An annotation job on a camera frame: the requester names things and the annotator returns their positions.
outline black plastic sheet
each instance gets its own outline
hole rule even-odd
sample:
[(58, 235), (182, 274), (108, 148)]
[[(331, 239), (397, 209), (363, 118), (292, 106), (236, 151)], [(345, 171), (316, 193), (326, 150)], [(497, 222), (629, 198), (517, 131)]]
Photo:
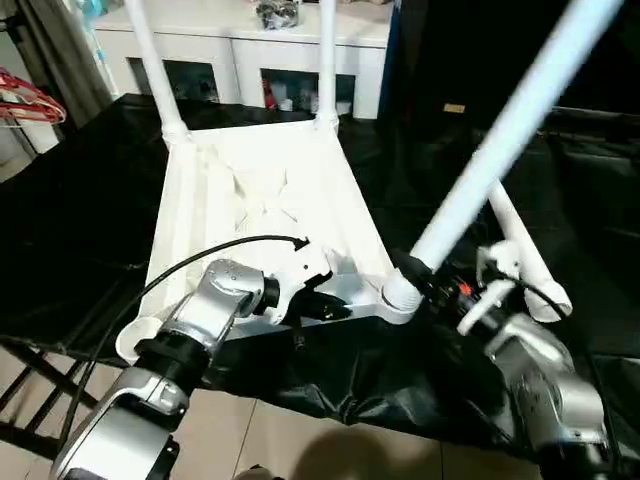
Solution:
[[(192, 129), (306, 118), (192, 102), (180, 108)], [(389, 250), (411, 247), (484, 134), (458, 120), (438, 127), (415, 138), (401, 128), (341, 121), (341, 144)], [(546, 131), (506, 188), (573, 301), (573, 324), (596, 358), (617, 438), (640, 451), (640, 130), (555, 116)], [(0, 184), (1, 339), (90, 355), (143, 285), (166, 156), (153, 102), (127, 95)], [(472, 267), (476, 247), (499, 238), (485, 208), (451, 260)], [(568, 338), (569, 325), (551, 328)], [(308, 328), (304, 339), (299, 350), (290, 332), (227, 342), (204, 386), (344, 423), (524, 455), (520, 439), (505, 444), (459, 401), (498, 388), (496, 372), (426, 309), (402, 327), (369, 318)], [(122, 365), (112, 342), (101, 359)]]

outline tile floor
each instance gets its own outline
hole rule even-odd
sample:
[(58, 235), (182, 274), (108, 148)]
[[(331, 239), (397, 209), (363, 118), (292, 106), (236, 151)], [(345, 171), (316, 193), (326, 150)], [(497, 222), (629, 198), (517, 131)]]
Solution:
[[(63, 370), (72, 363), (59, 355), (48, 358)], [(0, 349), (0, 390), (20, 369), (19, 362)], [(117, 374), (116, 369), (99, 367), (89, 391), (100, 396)], [(49, 382), (33, 376), (0, 418), (26, 424), (51, 389)], [(63, 396), (38, 432), (57, 435), (67, 405)], [(256, 464), (287, 480), (540, 478), (535, 466), (502, 454), (366, 425), (345, 427), (221, 392), (196, 392), (175, 436), (181, 445), (172, 476), (177, 480), (227, 480)], [(3, 479), (44, 480), (51, 462), (0, 443), (0, 464)]]

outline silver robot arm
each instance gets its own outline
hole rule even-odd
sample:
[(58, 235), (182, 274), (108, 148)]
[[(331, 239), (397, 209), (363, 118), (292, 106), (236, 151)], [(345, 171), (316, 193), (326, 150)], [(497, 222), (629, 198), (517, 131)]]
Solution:
[(238, 317), (276, 307), (277, 280), (216, 260), (156, 337), (138, 344), (127, 368), (73, 432), (50, 479), (164, 479), (179, 452), (172, 432), (189, 397)]
[(447, 287), (451, 304), (462, 314), (455, 328), (480, 339), (484, 353), (502, 372), (545, 480), (609, 478), (600, 394), (577, 374), (569, 350), (548, 329), (528, 315), (507, 312), (502, 301), (515, 283), (498, 276), (485, 284), (489, 264), (518, 277), (518, 258), (509, 242), (480, 249), (477, 280), (484, 290), (476, 293), (455, 281)]

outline cabinet door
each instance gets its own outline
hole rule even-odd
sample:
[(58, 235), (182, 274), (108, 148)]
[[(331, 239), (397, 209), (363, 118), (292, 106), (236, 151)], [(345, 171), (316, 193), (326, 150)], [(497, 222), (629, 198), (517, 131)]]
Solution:
[[(133, 32), (96, 31), (118, 93), (151, 94)], [(227, 38), (155, 34), (156, 48), (176, 98), (240, 103), (231, 41)]]
[[(282, 98), (287, 98), (294, 109), (313, 110), (320, 65), (317, 44), (257, 40), (232, 42), (244, 105), (280, 105)], [(349, 111), (355, 118), (377, 117), (385, 52), (384, 48), (336, 47), (339, 113), (346, 113), (350, 104)]]

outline white tube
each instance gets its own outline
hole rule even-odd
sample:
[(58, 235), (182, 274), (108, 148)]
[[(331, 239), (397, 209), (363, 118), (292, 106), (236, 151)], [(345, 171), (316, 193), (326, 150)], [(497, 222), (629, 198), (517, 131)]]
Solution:
[(318, 122), (338, 129), (336, 113), (336, 0), (320, 0), (320, 72)]
[[(556, 302), (560, 308), (569, 315), (573, 310), (571, 301), (562, 285), (557, 283), (551, 276), (551, 272), (544, 263), (540, 252), (531, 239), (527, 228), (522, 223), (517, 210), (511, 203), (511, 199), (505, 191), (502, 183), (497, 182), (489, 196), (491, 208), (500, 223), (502, 233), (508, 240), (513, 240), (518, 245), (520, 252), (520, 272), (524, 281), (538, 287), (549, 295), (551, 300)], [(555, 322), (560, 317), (553, 309), (537, 296), (535, 293), (526, 291), (525, 302), (529, 307), (531, 316), (539, 322)]]
[(186, 141), (189, 131), (180, 118), (167, 72), (153, 42), (142, 0), (126, 0), (125, 3), (133, 24), (133, 31), (140, 44), (142, 63), (149, 79), (149, 86), (162, 120), (162, 136), (167, 143)]
[[(411, 255), (438, 270), (578, 71), (624, 0), (573, 0), (549, 35)], [(384, 287), (392, 305), (416, 310), (422, 295), (406, 279)]]

